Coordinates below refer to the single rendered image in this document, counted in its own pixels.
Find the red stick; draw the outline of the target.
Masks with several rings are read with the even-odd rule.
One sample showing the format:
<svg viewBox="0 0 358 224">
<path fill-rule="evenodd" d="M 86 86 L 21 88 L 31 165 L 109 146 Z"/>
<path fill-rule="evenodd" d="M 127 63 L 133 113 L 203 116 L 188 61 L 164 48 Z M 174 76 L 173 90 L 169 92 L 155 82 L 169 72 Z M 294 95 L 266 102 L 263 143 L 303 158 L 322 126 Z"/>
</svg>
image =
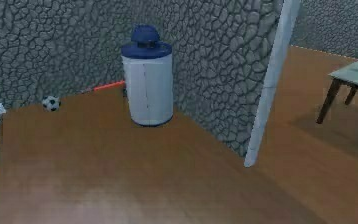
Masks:
<svg viewBox="0 0 358 224">
<path fill-rule="evenodd" d="M 121 81 L 117 81 L 117 82 L 113 82 L 113 83 L 109 83 L 109 84 L 104 84 L 101 86 L 96 86 L 93 88 L 92 91 L 99 91 L 99 90 L 108 89 L 108 88 L 112 88 L 112 87 L 118 87 L 118 86 L 122 86 L 124 84 L 125 84 L 125 81 L 121 80 Z"/>
</svg>

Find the black and white ball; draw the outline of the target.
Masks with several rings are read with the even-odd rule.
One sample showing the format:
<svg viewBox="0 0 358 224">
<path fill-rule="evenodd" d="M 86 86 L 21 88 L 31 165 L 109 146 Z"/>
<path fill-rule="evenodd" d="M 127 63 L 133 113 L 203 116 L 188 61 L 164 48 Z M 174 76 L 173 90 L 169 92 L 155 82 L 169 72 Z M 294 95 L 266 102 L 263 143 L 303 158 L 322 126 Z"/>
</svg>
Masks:
<svg viewBox="0 0 358 224">
<path fill-rule="evenodd" d="M 55 96 L 46 96 L 42 99 L 42 106 L 47 111 L 57 111 L 60 108 L 61 101 Z"/>
</svg>

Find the pale table with brown legs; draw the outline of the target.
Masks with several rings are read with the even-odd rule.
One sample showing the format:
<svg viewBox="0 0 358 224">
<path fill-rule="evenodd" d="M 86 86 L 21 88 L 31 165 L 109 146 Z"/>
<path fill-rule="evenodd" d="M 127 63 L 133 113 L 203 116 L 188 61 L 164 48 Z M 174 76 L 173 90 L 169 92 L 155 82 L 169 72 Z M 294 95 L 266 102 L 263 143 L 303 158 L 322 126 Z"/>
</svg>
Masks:
<svg viewBox="0 0 358 224">
<path fill-rule="evenodd" d="M 319 115 L 317 117 L 317 124 L 323 123 L 342 85 L 346 85 L 350 88 L 350 92 L 347 95 L 344 104 L 349 105 L 352 102 L 358 91 L 358 61 L 331 72 L 329 76 L 332 78 L 332 82 L 327 91 L 327 95 L 319 112 Z"/>
</svg>

